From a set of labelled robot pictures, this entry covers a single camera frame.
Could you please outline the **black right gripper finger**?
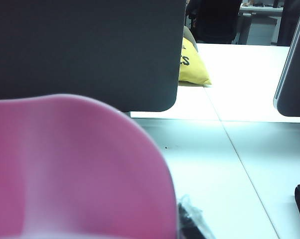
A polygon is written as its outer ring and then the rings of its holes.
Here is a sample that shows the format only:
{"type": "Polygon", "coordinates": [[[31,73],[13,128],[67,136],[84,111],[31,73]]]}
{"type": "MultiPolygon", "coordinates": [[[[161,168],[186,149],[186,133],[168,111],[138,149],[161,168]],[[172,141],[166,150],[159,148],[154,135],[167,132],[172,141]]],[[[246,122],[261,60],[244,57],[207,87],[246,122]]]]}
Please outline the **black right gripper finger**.
{"type": "Polygon", "coordinates": [[[192,204],[189,195],[177,201],[179,239],[214,239],[215,235],[203,218],[203,211],[192,204]]]}

